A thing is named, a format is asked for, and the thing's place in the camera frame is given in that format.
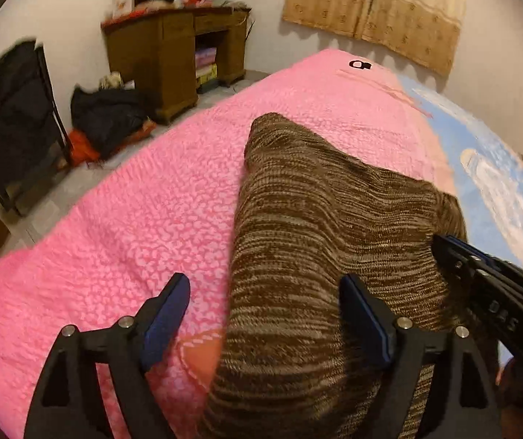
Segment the black plastic bracket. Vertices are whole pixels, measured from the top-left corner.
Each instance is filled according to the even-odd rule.
[[[382,384],[355,439],[397,439],[420,370],[435,365],[418,439],[501,439],[492,382],[469,331],[424,331],[372,296],[355,274],[340,281],[347,326],[377,369]]]
[[[188,306],[184,274],[170,278],[158,297],[111,327],[80,332],[62,328],[38,379],[25,439],[112,439],[96,363],[107,363],[119,406],[134,439],[174,439],[144,374],[161,360]]]

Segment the desk drawer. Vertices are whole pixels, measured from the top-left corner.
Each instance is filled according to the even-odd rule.
[[[194,36],[192,14],[167,14],[161,18],[162,39],[164,41]]]
[[[194,18],[196,34],[227,30],[232,24],[231,14],[204,14]]]

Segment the pink blanket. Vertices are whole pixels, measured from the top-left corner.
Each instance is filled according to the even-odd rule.
[[[279,112],[363,161],[454,192],[438,141],[388,70],[349,67],[323,51],[144,148],[87,193],[41,242],[0,259],[0,426],[23,435],[44,359],[65,324],[112,325],[156,295],[173,272],[191,301],[167,365],[148,374],[179,438],[194,434],[227,314],[233,211],[254,118]],[[116,438],[127,432],[106,368],[99,368]]]

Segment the white wall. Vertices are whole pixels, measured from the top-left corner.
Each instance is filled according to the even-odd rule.
[[[71,127],[75,84],[97,87],[108,72],[99,23],[111,0],[8,0],[0,10],[0,53],[17,39],[44,43],[61,117]],[[274,72],[320,49],[368,57],[433,87],[523,152],[523,0],[468,0],[447,80],[387,49],[281,21],[284,0],[243,0],[253,8],[246,68]]]
[[[438,90],[523,152],[523,0],[467,0],[448,79],[382,46],[281,21],[284,0],[243,1],[252,6],[256,18],[247,46],[247,69],[278,71],[319,49],[344,49]]]

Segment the brown knit blanket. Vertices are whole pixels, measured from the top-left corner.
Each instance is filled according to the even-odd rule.
[[[275,113],[256,119],[235,215],[229,319],[199,435],[349,437],[379,387],[342,329],[338,285],[360,275],[420,327],[458,321],[430,251],[465,239],[457,200],[372,167]],[[432,369],[423,368],[403,437],[413,437]]]

